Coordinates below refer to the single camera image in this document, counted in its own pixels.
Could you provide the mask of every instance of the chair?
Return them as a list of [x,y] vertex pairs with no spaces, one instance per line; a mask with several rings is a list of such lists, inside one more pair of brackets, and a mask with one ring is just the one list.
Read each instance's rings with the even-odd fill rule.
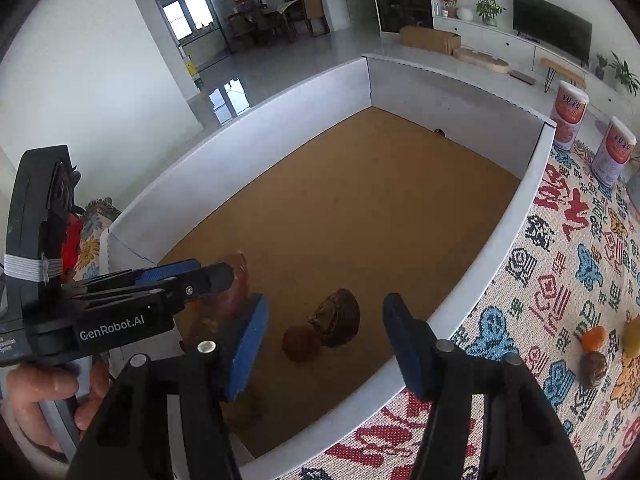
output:
[[227,19],[229,21],[229,27],[231,28],[231,38],[241,43],[243,43],[246,38],[250,38],[252,46],[254,46],[256,43],[256,26],[246,18],[244,12],[236,12],[228,16]]
[[265,16],[262,9],[256,7],[250,13],[252,22],[254,22],[256,31],[255,35],[260,42],[269,43],[274,36],[275,24],[270,16]]
[[324,26],[324,33],[328,34],[329,23],[326,20],[326,16],[324,15],[324,7],[322,6],[322,0],[302,0],[302,6],[305,13],[305,23],[306,28],[309,30],[309,34],[311,36],[321,36],[321,34],[314,34],[313,26],[311,25],[312,19],[322,20],[322,24]]

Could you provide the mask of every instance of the brown box bottom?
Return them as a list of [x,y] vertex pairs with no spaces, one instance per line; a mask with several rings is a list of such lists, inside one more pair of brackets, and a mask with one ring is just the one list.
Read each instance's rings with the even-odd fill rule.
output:
[[[215,185],[213,176],[197,177]],[[232,428],[254,456],[324,415],[392,356],[384,296],[399,292],[415,317],[427,319],[478,255],[518,184],[477,153],[368,108],[281,160],[172,249],[163,263],[211,264],[242,250],[251,291],[269,300],[250,380],[262,416]],[[284,331],[339,287],[360,304],[358,335],[322,348],[311,362],[290,362],[280,349]],[[184,334],[193,314],[177,322]]]

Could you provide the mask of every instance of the tv stand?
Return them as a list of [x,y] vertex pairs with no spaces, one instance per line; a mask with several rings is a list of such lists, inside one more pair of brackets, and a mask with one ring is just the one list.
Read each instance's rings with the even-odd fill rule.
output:
[[546,44],[534,42],[526,35],[518,34],[516,30],[500,30],[478,22],[463,22],[455,18],[433,17],[433,28],[446,30],[458,34],[462,45],[468,48],[491,54],[507,61],[514,70],[526,75],[537,76],[540,86],[550,88],[558,80],[553,67],[544,64],[547,59],[570,72],[572,76],[554,70],[564,79],[571,79],[578,85],[586,87],[590,98],[589,111],[601,121],[608,122],[612,115],[621,121],[631,124],[634,106],[625,96],[617,93],[613,88],[603,83],[580,65],[578,60],[571,60],[566,54]]

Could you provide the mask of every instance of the orange fruit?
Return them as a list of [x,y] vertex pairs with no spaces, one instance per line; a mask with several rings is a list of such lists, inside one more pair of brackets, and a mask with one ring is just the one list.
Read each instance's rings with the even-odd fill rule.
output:
[[584,333],[580,344],[585,352],[595,352],[603,345],[606,337],[607,333],[604,331],[604,327],[598,325]]

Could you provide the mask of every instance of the human hand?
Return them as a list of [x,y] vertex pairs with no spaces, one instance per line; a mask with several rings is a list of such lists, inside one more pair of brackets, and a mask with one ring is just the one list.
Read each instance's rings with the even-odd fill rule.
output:
[[[109,389],[109,367],[99,357],[89,374],[91,391],[88,399],[76,410],[79,430],[89,427]],[[68,399],[78,391],[78,380],[68,370],[21,364],[6,378],[9,406],[21,430],[34,444],[62,452],[42,415],[41,400]]]

